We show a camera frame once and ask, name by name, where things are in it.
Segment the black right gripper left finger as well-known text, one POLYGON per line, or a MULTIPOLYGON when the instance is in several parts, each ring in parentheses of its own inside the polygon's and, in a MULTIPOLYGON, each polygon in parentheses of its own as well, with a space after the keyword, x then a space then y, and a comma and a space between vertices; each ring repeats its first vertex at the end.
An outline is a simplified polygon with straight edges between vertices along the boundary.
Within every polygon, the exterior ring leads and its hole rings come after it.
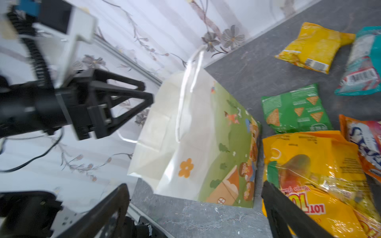
POLYGON ((130 194, 125 183, 119 185, 77 222, 58 235, 59 238, 121 238, 130 194))

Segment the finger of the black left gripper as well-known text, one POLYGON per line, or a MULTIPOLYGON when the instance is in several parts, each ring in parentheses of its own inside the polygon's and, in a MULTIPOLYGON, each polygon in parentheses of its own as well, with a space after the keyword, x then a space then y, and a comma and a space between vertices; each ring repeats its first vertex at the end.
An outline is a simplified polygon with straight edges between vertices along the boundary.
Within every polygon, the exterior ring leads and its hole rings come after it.
POLYGON ((91 92, 129 92, 131 90, 144 92, 146 89, 142 81, 138 81, 129 77, 115 74, 101 69, 94 69, 89 82, 89 91, 91 92), (120 82, 122 84, 131 85, 132 88, 120 87, 114 84, 109 84, 108 80, 120 82))
POLYGON ((111 136, 153 101, 153 94, 137 89, 92 88, 89 92, 89 132, 96 139, 111 136))

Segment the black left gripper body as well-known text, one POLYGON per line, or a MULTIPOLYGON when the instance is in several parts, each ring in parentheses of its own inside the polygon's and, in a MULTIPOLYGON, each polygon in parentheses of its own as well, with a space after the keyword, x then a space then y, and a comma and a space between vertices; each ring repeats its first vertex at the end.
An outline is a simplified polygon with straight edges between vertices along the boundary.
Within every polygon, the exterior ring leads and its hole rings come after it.
POLYGON ((63 100, 68 123, 73 126, 78 140, 97 139, 112 135, 112 103, 106 91, 109 71, 101 69, 79 70, 56 91, 63 100))

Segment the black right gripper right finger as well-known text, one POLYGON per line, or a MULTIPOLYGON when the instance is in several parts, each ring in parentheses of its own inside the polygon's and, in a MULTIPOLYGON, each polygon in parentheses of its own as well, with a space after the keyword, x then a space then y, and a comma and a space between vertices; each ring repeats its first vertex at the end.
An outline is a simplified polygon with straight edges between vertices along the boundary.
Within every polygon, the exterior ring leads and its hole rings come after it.
POLYGON ((262 199, 274 238, 331 238, 332 235, 289 200, 274 184, 264 182, 262 199))

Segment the orange snack bag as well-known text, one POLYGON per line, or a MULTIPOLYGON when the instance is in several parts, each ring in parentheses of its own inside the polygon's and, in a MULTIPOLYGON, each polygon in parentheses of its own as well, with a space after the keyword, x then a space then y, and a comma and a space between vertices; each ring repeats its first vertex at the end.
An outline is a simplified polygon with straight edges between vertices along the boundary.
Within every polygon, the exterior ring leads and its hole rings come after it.
POLYGON ((381 217, 357 146, 338 131, 295 132, 263 140, 264 181, 336 238, 378 238, 381 217))

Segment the white paper shopping bag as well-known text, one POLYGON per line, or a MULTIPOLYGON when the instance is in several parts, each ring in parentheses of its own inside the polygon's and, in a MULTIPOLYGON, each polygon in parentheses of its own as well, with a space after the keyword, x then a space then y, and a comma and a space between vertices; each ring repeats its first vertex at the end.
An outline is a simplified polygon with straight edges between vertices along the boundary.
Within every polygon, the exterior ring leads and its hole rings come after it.
POLYGON ((252 208, 261 124, 202 68, 205 52, 160 86, 128 175, 157 195, 252 208))

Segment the green chips bag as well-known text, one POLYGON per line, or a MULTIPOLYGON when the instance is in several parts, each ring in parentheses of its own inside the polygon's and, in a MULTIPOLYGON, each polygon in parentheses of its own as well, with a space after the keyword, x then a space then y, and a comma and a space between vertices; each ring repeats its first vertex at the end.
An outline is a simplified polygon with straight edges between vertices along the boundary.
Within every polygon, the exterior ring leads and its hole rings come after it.
POLYGON ((261 103, 265 121, 276 134, 333 130, 317 84, 277 96, 264 96, 261 103))

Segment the Fox's lemon blackcurrant candy bag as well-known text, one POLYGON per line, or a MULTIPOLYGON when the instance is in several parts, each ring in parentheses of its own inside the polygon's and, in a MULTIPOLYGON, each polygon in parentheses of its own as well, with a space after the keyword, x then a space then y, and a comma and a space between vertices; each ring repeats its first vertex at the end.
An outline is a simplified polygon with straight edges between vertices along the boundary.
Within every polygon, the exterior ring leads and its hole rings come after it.
POLYGON ((381 181, 381 122, 339 116, 342 135, 358 146, 364 173, 381 181))

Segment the teal candy bag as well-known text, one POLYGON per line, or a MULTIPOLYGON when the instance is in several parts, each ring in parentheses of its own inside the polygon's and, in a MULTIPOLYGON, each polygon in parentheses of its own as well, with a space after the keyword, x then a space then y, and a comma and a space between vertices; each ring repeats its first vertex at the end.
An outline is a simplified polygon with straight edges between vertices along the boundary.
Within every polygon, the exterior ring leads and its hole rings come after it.
POLYGON ((381 91, 381 27, 364 27, 356 34, 346 69, 335 95, 362 96, 381 91))

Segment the yellow snack packet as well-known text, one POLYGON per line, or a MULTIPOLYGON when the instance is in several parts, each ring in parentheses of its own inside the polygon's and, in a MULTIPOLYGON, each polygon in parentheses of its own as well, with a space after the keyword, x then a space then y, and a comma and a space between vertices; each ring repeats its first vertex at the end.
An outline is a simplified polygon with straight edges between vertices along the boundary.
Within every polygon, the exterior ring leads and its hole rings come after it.
POLYGON ((355 38, 355 34, 342 33, 305 22, 297 39, 275 57, 301 68, 329 74, 338 50, 352 44, 355 38))

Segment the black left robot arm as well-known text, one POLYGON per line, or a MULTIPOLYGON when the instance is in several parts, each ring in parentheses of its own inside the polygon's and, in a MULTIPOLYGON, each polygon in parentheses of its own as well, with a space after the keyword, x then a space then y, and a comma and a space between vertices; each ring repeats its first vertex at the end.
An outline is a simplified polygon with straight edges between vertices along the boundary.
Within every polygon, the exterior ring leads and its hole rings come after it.
POLYGON ((54 89, 36 81, 1 92, 1 137, 71 125, 78 140, 97 139, 120 127, 154 102, 142 81, 101 69, 81 70, 67 86, 54 89))

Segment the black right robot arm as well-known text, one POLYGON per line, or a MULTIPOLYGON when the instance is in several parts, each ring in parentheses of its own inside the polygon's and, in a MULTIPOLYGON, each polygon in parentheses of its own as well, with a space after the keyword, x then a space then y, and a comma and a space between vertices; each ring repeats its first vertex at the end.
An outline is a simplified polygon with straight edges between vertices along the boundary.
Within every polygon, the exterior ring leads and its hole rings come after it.
MULTIPOLYGON (((273 184, 262 190, 275 238, 328 238, 330 234, 273 184)), ((47 191, 1 193, 3 238, 168 238, 170 234, 130 204, 126 184, 119 185, 84 214, 63 207, 47 191)))

